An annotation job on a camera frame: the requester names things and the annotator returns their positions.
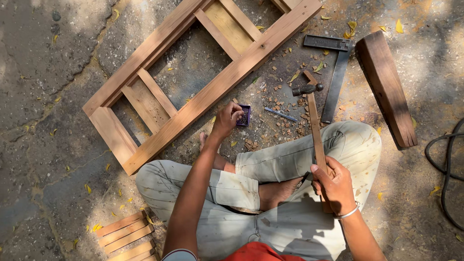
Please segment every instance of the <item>wooden frame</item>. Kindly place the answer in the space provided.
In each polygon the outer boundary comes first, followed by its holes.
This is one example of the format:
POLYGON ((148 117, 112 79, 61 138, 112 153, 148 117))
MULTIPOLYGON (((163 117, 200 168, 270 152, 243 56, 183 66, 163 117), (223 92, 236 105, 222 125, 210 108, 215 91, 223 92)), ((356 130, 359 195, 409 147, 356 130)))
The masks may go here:
POLYGON ((318 0, 273 2, 277 7, 281 5, 279 9, 284 15, 261 33, 233 0, 183 0, 83 106, 128 175, 153 159, 250 72, 259 68, 322 7, 318 0), (147 69, 196 19, 233 61, 177 111, 147 69), (141 94, 147 90, 152 95, 141 94), (123 94, 153 133, 140 147, 110 108, 123 94))

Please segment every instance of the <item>bare foot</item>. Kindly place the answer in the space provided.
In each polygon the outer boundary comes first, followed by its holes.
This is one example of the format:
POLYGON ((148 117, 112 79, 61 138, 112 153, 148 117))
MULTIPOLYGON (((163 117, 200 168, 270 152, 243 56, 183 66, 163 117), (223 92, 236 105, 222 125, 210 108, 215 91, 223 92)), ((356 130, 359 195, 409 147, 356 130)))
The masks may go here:
POLYGON ((271 182, 258 187, 259 210, 268 211, 277 207, 281 202, 289 198, 295 191, 295 187, 303 177, 290 179, 287 181, 271 182))
POLYGON ((200 133, 200 151, 203 149, 205 146, 206 138, 208 138, 208 134, 202 132, 200 133))

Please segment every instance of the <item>grey pants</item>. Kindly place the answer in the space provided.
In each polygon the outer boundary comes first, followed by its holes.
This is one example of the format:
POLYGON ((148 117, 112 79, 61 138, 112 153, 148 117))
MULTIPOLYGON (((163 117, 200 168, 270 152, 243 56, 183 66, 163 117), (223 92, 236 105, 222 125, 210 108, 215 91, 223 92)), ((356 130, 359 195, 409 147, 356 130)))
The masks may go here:
MULTIPOLYGON (((345 121, 321 131, 325 154, 351 172, 355 199, 364 206, 380 160, 379 134, 369 125, 345 121)), ((198 253, 217 260, 248 242, 259 241, 279 254, 306 260, 335 260, 343 251, 342 228, 322 211, 309 175, 283 204, 259 215, 233 213, 221 205, 259 209, 258 182, 280 182, 304 176, 314 160, 312 136, 237 155, 236 174, 212 170, 210 186, 197 228, 198 253)), ((167 160, 145 164, 136 185, 166 225, 191 166, 167 160)))

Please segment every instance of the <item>finger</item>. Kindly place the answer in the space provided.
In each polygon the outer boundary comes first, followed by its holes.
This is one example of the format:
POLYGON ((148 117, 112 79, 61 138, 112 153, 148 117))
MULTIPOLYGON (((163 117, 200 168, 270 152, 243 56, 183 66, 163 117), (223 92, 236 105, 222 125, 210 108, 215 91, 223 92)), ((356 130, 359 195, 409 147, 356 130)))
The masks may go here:
POLYGON ((325 157, 325 162, 333 170, 335 170, 336 168, 340 168, 340 167, 344 168, 344 166, 342 164, 340 164, 340 162, 338 162, 336 159, 334 159, 334 158, 332 158, 330 156, 325 157))
POLYGON ((236 122, 236 121, 239 119, 239 116, 240 116, 240 118, 241 118, 241 116, 242 116, 243 114, 244 114, 243 111, 236 111, 236 112, 234 112, 234 113, 232 114, 231 120, 232 120, 233 122, 236 122))
POLYGON ((334 185, 330 177, 316 164, 311 165, 311 172, 313 173, 313 176, 315 176, 319 180, 319 183, 322 184, 322 186, 324 186, 325 188, 334 185))
POLYGON ((238 104, 236 104, 234 102, 232 102, 232 105, 233 105, 232 109, 234 111, 241 111, 242 110, 242 107, 240 105, 238 105, 238 104))
POLYGON ((235 102, 230 101, 230 102, 224 107, 224 110, 225 110, 225 111, 228 111, 228 112, 230 112, 230 113, 232 113, 232 109, 234 108, 235 105, 237 105, 237 104, 235 104, 235 102))
POLYGON ((320 183, 315 180, 313 180, 313 186, 317 191, 321 191, 322 189, 322 186, 320 185, 320 183))

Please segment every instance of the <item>silver bracelet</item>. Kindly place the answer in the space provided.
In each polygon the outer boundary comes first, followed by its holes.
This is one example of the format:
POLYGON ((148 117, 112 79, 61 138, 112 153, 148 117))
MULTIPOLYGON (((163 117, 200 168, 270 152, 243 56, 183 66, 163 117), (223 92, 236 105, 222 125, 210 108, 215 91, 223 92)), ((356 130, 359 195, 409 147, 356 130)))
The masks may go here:
POLYGON ((348 214, 344 214, 344 215, 339 215, 339 216, 334 216, 335 219, 342 219, 342 218, 345 218, 351 214, 353 214, 354 212, 356 212, 358 210, 358 208, 361 206, 361 203, 359 201, 355 201, 356 202, 356 208, 354 208, 353 210, 351 210, 350 212, 348 212, 348 214))

